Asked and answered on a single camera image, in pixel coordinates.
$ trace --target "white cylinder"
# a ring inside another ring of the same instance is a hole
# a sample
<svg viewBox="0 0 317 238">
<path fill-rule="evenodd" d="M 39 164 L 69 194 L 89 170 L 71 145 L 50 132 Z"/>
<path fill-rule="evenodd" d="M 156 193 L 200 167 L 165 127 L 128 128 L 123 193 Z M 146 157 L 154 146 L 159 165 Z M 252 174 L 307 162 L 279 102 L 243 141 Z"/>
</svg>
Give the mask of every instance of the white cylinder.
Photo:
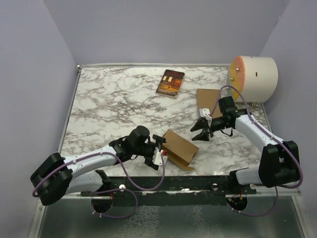
<svg viewBox="0 0 317 238">
<path fill-rule="evenodd" d="M 237 88 L 250 103 L 268 100 L 276 89 L 277 80 L 275 61 L 268 57 L 237 56 L 231 63 L 227 76 L 227 84 Z M 236 102 L 242 102 L 235 91 L 229 90 L 229 95 Z"/>
<path fill-rule="evenodd" d="M 259 175 L 259 166 L 250 166 L 249 168 L 238 170 L 236 177 L 239 184 L 262 184 Z"/>
</svg>

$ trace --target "cardboard box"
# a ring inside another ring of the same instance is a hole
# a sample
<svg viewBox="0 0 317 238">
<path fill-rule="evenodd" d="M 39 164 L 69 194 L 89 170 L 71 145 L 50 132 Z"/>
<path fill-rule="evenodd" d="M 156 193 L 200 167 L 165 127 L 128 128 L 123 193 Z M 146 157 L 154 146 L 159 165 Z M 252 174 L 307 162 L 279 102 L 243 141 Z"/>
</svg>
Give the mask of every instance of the cardboard box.
<svg viewBox="0 0 317 238">
<path fill-rule="evenodd" d="M 216 89 L 197 89 L 197 108 L 198 108 L 198 114 L 199 109 L 202 108 L 209 108 L 210 112 L 213 110 L 213 107 L 216 103 L 217 96 L 219 93 L 219 90 Z M 218 118 L 221 117 L 222 114 L 220 112 L 219 106 L 217 105 L 217 108 L 215 112 L 212 115 L 212 118 Z"/>
<path fill-rule="evenodd" d="M 189 164 L 192 162 L 199 148 L 170 129 L 163 137 L 166 139 L 166 143 L 163 144 L 162 148 L 167 151 L 168 159 L 182 170 L 194 170 Z"/>
</svg>

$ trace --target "open cardboard box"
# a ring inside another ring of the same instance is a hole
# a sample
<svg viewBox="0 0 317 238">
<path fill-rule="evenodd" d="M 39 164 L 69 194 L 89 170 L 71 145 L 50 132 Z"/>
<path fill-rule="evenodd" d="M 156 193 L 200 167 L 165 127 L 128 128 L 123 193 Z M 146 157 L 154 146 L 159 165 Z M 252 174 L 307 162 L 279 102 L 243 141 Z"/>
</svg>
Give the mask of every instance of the open cardboard box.
<svg viewBox="0 0 317 238">
<path fill-rule="evenodd" d="M 168 159 L 182 170 L 194 170 L 189 164 L 199 148 L 170 129 L 163 137 L 166 139 L 166 143 L 163 144 L 162 148 L 167 151 Z"/>
</svg>

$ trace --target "screw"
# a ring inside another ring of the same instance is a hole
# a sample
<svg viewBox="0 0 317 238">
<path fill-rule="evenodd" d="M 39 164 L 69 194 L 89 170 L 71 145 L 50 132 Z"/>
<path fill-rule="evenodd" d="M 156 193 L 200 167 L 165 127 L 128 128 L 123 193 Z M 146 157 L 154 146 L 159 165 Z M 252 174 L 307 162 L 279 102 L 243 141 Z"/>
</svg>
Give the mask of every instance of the screw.
<svg viewBox="0 0 317 238">
<path fill-rule="evenodd" d="M 217 191 L 218 190 L 218 184 L 213 183 L 212 184 L 212 189 L 213 189 L 213 191 Z"/>
<path fill-rule="evenodd" d="M 256 189 L 257 186 L 256 186 L 255 184 L 250 184 L 250 188 L 251 188 L 251 189 Z"/>
<path fill-rule="evenodd" d="M 119 188 L 120 189 L 126 189 L 127 187 L 124 185 L 124 184 L 121 184 L 120 186 L 119 186 Z"/>
</svg>

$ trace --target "round container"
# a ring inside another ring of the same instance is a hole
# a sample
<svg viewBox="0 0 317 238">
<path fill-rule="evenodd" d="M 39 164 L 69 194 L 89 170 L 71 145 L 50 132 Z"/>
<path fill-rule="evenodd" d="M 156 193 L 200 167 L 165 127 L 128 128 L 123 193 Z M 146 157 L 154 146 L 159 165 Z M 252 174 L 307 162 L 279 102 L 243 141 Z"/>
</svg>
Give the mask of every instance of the round container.
<svg viewBox="0 0 317 238">
<path fill-rule="evenodd" d="M 229 67 L 227 85 L 237 88 L 247 102 L 262 103 L 272 96 L 277 79 L 277 67 L 272 58 L 237 56 Z M 242 102 L 238 93 L 231 88 L 228 95 L 234 101 Z"/>
</svg>

